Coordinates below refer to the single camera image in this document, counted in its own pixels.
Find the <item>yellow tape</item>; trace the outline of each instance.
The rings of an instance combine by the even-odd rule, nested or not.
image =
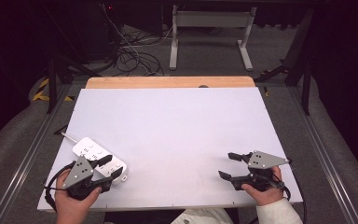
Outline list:
[[[39,89],[37,90],[36,94],[34,95],[33,101],[41,100],[41,101],[49,101],[50,98],[48,96],[42,95],[43,91],[45,90],[46,86],[48,85],[48,77],[40,83]],[[66,96],[64,101],[74,101],[75,96]]]

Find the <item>wooden edge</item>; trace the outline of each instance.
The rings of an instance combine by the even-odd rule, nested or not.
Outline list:
[[[86,89],[255,87],[251,77],[92,77]]]

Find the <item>hand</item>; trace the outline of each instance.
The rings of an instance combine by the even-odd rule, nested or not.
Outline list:
[[[271,168],[272,173],[282,181],[281,169],[278,166],[274,166]],[[264,192],[258,191],[248,184],[243,184],[242,189],[245,190],[252,198],[255,199],[255,202],[258,206],[267,205],[270,203],[276,203],[283,198],[283,190],[270,188]]]
[[[57,178],[56,188],[62,189],[63,182],[71,170],[65,170]],[[80,224],[86,218],[89,208],[97,201],[101,188],[95,189],[83,201],[71,198],[66,190],[55,191],[57,224]]]

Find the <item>white sleeve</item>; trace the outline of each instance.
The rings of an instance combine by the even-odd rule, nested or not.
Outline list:
[[[233,224],[223,208],[186,209],[171,224]]]
[[[257,216],[260,224],[301,224],[301,218],[293,206],[285,199],[276,203],[257,206]]]

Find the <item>table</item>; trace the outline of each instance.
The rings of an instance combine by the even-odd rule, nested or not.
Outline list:
[[[127,181],[102,194],[91,211],[255,205],[219,177],[218,170],[249,173],[228,152],[285,158],[249,77],[94,77],[80,93],[66,133],[90,137],[130,170]],[[72,146],[62,140],[48,179],[76,160]],[[289,165],[281,169],[291,202],[302,202]],[[44,195],[37,209],[52,211]]]

